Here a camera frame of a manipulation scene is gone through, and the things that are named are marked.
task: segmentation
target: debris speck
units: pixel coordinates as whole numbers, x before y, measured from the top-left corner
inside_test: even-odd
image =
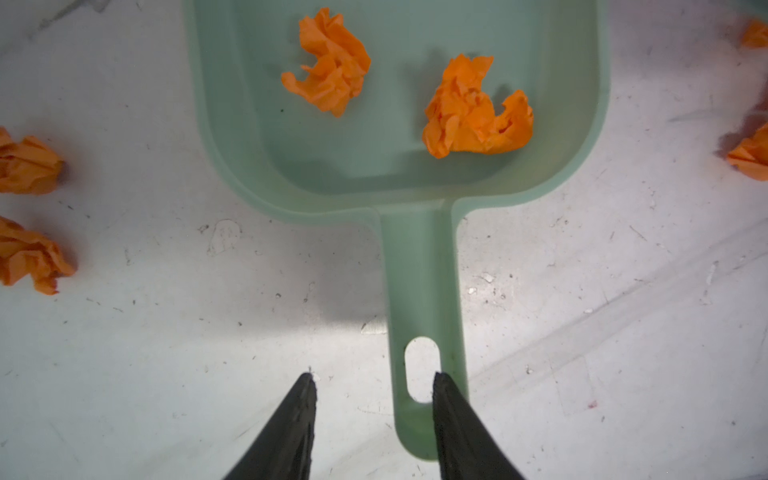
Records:
[[[306,289],[306,295],[304,296],[304,303],[307,303],[310,301],[310,294],[312,293],[312,290],[315,289],[315,283],[310,282],[310,285]]]
[[[645,237],[643,237],[643,234],[638,232],[637,230],[635,230],[634,227],[632,227],[631,225],[629,227],[632,229],[633,232],[635,232],[637,234],[638,237],[643,239],[643,241],[646,241],[646,242],[648,241]]]
[[[707,285],[712,285],[712,279],[715,276],[715,272],[717,271],[717,266],[720,264],[720,262],[715,261],[712,262],[712,265],[710,265],[710,271],[707,274]]]

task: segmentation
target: scuffed floor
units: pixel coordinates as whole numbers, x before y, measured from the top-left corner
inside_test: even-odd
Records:
[[[768,81],[719,2],[611,2],[584,166],[458,232],[472,404],[536,478],[768,477],[768,185],[716,152]],[[0,477],[219,478],[308,368],[313,478],[439,478],[392,423],[376,239],[243,204],[200,144],[179,2],[79,8],[0,58],[68,162],[0,197],[78,264],[0,289]]]

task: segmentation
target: white floor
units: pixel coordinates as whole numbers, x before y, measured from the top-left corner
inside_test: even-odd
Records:
[[[610,20],[586,164],[458,232],[472,403],[531,480],[765,478],[768,184],[714,152],[768,55],[724,2]],[[392,430],[375,238],[272,221],[217,177],[178,0],[78,9],[0,58],[0,98],[69,165],[0,215],[79,268],[54,298],[0,289],[0,478],[220,478],[310,366],[313,478],[439,478]]]

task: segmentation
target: dustpan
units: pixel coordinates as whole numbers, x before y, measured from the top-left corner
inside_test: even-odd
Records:
[[[280,82],[314,65],[298,22],[323,6],[344,14],[372,59],[338,119]],[[378,234],[396,430],[413,455],[434,459],[432,406],[408,393],[406,346],[432,339],[467,395],[456,226],[474,209],[546,194],[586,158],[607,106],[604,1],[188,0],[185,9],[200,134],[221,177],[276,219],[357,222]],[[460,53],[495,57],[483,90],[496,104],[528,95],[527,146],[441,160],[426,151],[423,110]]]
[[[733,0],[732,3],[742,12],[768,22],[768,0]]]

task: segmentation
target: crumpled paper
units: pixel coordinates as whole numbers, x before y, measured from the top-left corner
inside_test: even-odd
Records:
[[[301,46],[317,57],[317,63],[301,66],[309,73],[304,81],[291,72],[283,73],[283,86],[321,111],[341,117],[349,100],[362,91],[371,58],[362,42],[344,27],[343,15],[330,17],[330,8],[321,8],[315,18],[304,17],[299,29]]]
[[[35,290],[55,295],[56,279],[70,276],[75,268],[64,260],[55,242],[42,233],[24,230],[16,222],[0,217],[0,281],[11,286],[29,274]]]
[[[469,60],[459,55],[442,74],[435,97],[424,110],[429,123],[422,141],[429,153],[443,158],[451,151],[501,154],[525,146],[533,135],[533,110],[518,90],[495,115],[491,98],[481,90],[493,57]]]
[[[747,48],[768,47],[768,25],[752,20],[741,38],[741,46]]]
[[[726,156],[731,165],[755,180],[768,181],[768,124],[745,138]]]
[[[16,144],[0,127],[0,193],[49,194],[63,166],[64,161],[36,137]]]

